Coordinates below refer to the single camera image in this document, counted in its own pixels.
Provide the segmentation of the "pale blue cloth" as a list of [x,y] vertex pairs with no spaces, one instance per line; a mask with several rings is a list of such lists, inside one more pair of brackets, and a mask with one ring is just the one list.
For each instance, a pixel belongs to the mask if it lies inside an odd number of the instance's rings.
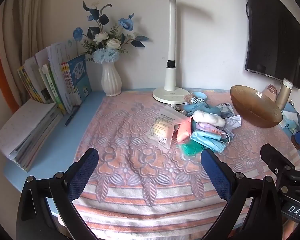
[[229,130],[230,132],[236,128],[239,128],[242,126],[242,120],[240,115],[232,116],[229,118],[225,118],[225,125],[224,128]]

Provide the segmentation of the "blue surgical face mask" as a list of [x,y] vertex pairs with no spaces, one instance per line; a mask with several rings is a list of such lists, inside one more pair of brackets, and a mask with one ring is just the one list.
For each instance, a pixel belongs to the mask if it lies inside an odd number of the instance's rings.
[[226,133],[215,134],[201,130],[195,130],[192,132],[190,139],[203,145],[205,148],[211,149],[214,152],[222,153],[230,143],[231,138]]

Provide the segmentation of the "purple wet wipes packet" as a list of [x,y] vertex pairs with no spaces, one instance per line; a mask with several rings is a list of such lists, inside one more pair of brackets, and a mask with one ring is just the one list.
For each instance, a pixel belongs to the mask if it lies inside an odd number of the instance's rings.
[[227,132],[221,128],[217,128],[208,123],[196,123],[196,129],[199,129],[204,132],[214,133],[218,135],[227,134],[230,138],[233,138],[234,135],[231,132]]

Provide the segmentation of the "green plastic bag roll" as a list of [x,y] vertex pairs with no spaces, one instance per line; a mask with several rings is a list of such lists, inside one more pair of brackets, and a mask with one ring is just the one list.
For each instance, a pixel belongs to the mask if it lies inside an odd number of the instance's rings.
[[187,157],[195,157],[197,154],[202,153],[205,150],[205,147],[200,143],[189,140],[178,145],[178,148],[181,150],[182,154]]

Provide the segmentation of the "coral pink pouch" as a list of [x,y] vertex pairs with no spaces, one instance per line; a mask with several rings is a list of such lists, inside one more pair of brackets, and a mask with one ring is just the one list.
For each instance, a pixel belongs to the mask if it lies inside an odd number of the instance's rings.
[[191,136],[192,133],[192,123],[191,118],[187,118],[187,120],[183,121],[178,128],[177,131],[177,142],[183,142]]

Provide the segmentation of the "blue checked scrunchie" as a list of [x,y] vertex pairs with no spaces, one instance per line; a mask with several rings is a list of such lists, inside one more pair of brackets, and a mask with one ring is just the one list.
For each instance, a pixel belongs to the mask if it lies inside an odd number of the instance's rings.
[[204,103],[205,99],[204,98],[200,98],[200,97],[196,97],[196,96],[191,96],[191,98],[189,99],[189,104],[198,104],[198,103]]

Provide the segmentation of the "teal cloth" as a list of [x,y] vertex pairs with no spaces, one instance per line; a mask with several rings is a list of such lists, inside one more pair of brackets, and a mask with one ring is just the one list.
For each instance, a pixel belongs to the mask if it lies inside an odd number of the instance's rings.
[[187,116],[192,116],[195,111],[203,111],[205,113],[221,116],[221,110],[218,107],[210,108],[205,102],[185,105],[183,110],[186,112]]

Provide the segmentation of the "small blue round dish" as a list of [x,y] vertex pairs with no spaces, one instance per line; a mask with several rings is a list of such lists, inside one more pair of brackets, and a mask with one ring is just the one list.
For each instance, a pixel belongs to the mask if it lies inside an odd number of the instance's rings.
[[204,94],[203,92],[193,92],[192,93],[196,98],[201,98],[203,100],[207,99],[207,95]]

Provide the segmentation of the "white cotton pad packet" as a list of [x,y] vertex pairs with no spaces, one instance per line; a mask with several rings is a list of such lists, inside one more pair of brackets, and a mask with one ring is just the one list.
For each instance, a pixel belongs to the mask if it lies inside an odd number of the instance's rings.
[[146,137],[156,142],[159,147],[169,150],[175,125],[181,125],[186,121],[190,121],[190,118],[179,113],[171,106],[165,106],[151,124]]

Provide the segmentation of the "amber glass bowl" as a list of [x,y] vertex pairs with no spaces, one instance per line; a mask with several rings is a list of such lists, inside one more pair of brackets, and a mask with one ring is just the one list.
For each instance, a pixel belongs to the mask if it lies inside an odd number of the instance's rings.
[[258,90],[235,85],[230,88],[230,97],[241,117],[256,127],[272,128],[283,120],[281,109]]

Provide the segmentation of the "pink floral towel mat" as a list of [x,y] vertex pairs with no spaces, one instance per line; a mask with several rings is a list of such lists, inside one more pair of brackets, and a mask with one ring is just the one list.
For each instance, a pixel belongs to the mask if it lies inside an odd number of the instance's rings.
[[150,91],[127,91],[93,108],[75,159],[94,148],[99,162],[74,205],[100,239],[199,239],[225,206],[200,155],[147,138],[162,107]]

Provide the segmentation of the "upright books row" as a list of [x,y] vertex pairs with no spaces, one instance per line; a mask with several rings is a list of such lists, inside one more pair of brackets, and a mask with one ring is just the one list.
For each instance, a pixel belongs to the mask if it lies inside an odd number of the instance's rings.
[[85,55],[74,38],[54,43],[27,59],[18,69],[30,98],[56,103],[62,114],[71,114],[90,95]]

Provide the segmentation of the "white ribbed vase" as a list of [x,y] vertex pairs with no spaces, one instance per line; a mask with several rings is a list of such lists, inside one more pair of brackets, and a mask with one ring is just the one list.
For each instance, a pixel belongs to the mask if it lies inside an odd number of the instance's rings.
[[113,62],[104,62],[102,64],[101,86],[108,97],[114,97],[121,93],[121,77]]

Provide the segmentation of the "white desk lamp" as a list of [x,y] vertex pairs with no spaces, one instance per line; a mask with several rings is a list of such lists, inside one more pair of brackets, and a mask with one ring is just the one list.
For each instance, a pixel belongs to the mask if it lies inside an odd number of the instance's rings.
[[189,92],[183,88],[179,88],[176,86],[177,67],[175,62],[175,51],[177,34],[177,0],[169,0],[169,8],[169,42],[165,83],[164,87],[157,88],[153,91],[153,98],[158,102],[162,102],[165,104],[180,105],[185,102],[185,96],[189,95]]

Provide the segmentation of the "black wall television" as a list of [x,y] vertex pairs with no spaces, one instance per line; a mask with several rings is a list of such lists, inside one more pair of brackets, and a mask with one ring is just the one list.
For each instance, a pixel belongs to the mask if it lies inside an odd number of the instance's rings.
[[287,79],[300,90],[300,24],[280,0],[248,0],[245,70]]

